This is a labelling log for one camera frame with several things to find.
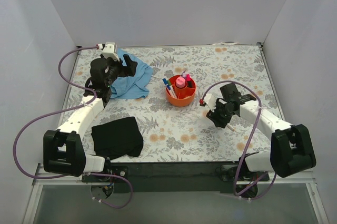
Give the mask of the orange cap marker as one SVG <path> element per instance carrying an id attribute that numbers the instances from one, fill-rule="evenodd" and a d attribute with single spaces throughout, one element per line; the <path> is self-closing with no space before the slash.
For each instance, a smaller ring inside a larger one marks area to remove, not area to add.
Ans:
<path id="1" fill-rule="evenodd" d="M 227 126 L 227 128 L 230 129 L 231 131 L 235 131 L 235 129 L 234 129 L 231 125 L 227 124 L 226 126 Z"/>

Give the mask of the blue cap marker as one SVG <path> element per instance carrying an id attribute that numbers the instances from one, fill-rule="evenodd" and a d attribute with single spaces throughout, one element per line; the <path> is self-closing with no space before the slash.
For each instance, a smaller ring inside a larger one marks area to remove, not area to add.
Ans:
<path id="1" fill-rule="evenodd" d="M 165 85 L 168 93 L 170 94 L 170 96 L 174 97 L 174 95 L 173 95 L 173 93 L 171 91 L 171 88 L 170 88 L 170 86 L 169 86 L 169 84 L 168 84 L 168 82 L 167 82 L 167 80 L 165 78 L 163 78 L 163 83 L 164 83 L 164 85 Z"/>

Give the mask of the pink black highlighter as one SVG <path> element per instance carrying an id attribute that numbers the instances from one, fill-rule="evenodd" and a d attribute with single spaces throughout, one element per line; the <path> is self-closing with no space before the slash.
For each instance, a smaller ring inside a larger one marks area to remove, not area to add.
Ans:
<path id="1" fill-rule="evenodd" d="M 189 74 L 186 75 L 186 82 L 187 82 L 187 86 L 188 88 L 192 88 L 192 80 Z"/>

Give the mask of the pink glue bottle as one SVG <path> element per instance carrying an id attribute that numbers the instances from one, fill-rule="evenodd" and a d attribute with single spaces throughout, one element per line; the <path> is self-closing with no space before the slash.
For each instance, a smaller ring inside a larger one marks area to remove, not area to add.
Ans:
<path id="1" fill-rule="evenodd" d="M 185 87 L 185 84 L 186 84 L 186 80 L 185 80 L 185 78 L 184 77 L 178 77 L 177 79 L 176 79 L 176 81 L 175 81 L 175 86 L 177 87 L 177 88 L 180 88 L 180 89 L 182 89 L 182 88 L 184 88 Z"/>

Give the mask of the green cap marker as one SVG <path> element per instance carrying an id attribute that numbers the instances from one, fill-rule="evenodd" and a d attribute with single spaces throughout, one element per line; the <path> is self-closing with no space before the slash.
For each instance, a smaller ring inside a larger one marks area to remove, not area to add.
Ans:
<path id="1" fill-rule="evenodd" d="M 170 87 L 170 90 L 171 90 L 172 92 L 174 92 L 174 90 L 173 90 L 173 88 L 172 88 L 172 84 L 171 84 L 171 82 L 170 82 L 169 79 L 167 79 L 167 83 L 168 83 L 168 86 Z"/>

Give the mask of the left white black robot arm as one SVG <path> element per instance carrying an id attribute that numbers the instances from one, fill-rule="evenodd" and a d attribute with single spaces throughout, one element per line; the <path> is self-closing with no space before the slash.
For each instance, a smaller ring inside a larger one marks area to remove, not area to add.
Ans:
<path id="1" fill-rule="evenodd" d="M 137 65 L 128 54 L 123 58 L 101 56 L 91 61 L 90 77 L 82 87 L 84 94 L 79 108 L 56 130 L 44 134 L 45 171 L 74 177 L 93 172 L 101 182 L 111 178 L 112 169 L 106 165 L 106 158 L 86 154 L 82 140 L 92 121 L 109 102 L 111 85 L 118 78 L 133 77 Z"/>

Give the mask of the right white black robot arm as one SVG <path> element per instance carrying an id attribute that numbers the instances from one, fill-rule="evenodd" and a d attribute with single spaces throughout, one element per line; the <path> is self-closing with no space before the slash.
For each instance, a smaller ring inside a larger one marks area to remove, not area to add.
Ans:
<path id="1" fill-rule="evenodd" d="M 252 94 L 241 94 L 235 83 L 220 88 L 222 96 L 215 98 L 205 93 L 201 106 L 208 106 L 207 118 L 215 127 L 225 128 L 233 116 L 250 122 L 254 130 L 263 133 L 271 143 L 268 152 L 245 154 L 237 167 L 243 180 L 253 179 L 257 172 L 273 172 L 285 178 L 314 168 L 316 157 L 310 133 L 303 124 L 293 125 L 268 110 Z"/>

